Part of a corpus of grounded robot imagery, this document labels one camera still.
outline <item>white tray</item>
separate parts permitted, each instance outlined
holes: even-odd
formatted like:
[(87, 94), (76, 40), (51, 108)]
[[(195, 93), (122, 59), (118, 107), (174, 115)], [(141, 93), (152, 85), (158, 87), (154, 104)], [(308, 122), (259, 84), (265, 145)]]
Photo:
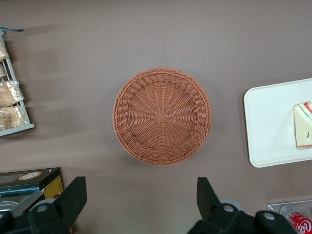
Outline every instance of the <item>white tray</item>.
[(312, 159), (297, 149), (293, 107), (312, 101), (312, 78), (252, 88), (244, 96), (250, 163), (267, 167)]

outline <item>brown surface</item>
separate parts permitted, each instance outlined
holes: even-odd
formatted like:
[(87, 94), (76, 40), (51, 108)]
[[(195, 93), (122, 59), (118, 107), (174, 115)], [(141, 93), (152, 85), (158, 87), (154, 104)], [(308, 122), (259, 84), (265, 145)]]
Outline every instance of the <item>brown surface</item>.
[[(79, 233), (186, 233), (200, 218), (198, 176), (251, 215), (312, 199), (312, 161), (249, 163), (243, 111), (252, 87), (312, 78), (312, 1), (6, 0), (0, 22), (26, 29), (5, 40), (36, 124), (1, 137), (0, 171), (61, 166), (65, 184), (86, 176)], [(111, 124), (125, 82), (158, 66), (198, 80), (213, 109), (203, 147), (169, 167), (128, 155)]]
[(142, 71), (118, 94), (113, 127), (122, 147), (136, 159), (157, 166), (181, 163), (205, 142), (211, 106), (190, 75), (168, 67)]

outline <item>metal shelf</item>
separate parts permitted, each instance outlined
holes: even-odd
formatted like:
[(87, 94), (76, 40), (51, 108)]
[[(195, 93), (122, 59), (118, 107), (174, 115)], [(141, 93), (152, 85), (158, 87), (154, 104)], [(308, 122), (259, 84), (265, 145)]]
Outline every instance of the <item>metal shelf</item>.
[[(2, 29), (0, 29), (0, 42), (5, 47), (4, 40), (3, 40), (3, 37), (2, 37), (3, 35), (4, 35), (4, 31)], [(5, 59), (4, 61), (1, 62), (1, 64), (4, 67), (4, 69), (6, 70), (8, 75), (6, 77), (4, 77), (4, 78), (0, 78), (0, 81), (1, 80), (14, 80), (14, 81), (17, 81), (16, 77), (15, 77), (15, 74), (14, 74), (14, 71), (13, 71), (13, 67), (12, 67), (10, 58)], [(4, 136), (4, 135), (20, 132), (20, 131), (23, 131), (23, 130), (35, 127), (35, 125), (33, 123), (31, 123), (30, 120), (29, 120), (29, 117), (28, 117), (28, 114), (27, 114), (24, 102), (20, 101), (20, 102), (17, 103), (17, 105), (21, 106), (21, 108), (22, 108), (22, 110), (23, 110), (23, 112), (25, 114), (25, 119), (26, 119), (27, 124), (23, 125), (23, 126), (20, 126), (20, 127), (15, 127), (15, 128), (7, 129), (7, 130), (2, 130), (2, 131), (0, 131), (0, 136)]]

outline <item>round wicker basket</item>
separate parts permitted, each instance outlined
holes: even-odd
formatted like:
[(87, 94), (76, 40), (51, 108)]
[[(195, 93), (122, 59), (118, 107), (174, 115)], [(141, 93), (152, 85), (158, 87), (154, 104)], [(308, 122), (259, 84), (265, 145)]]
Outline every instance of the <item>round wicker basket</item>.
[(167, 67), (130, 79), (113, 110), (122, 147), (136, 159), (159, 166), (190, 158), (206, 140), (211, 121), (209, 99), (200, 84)]

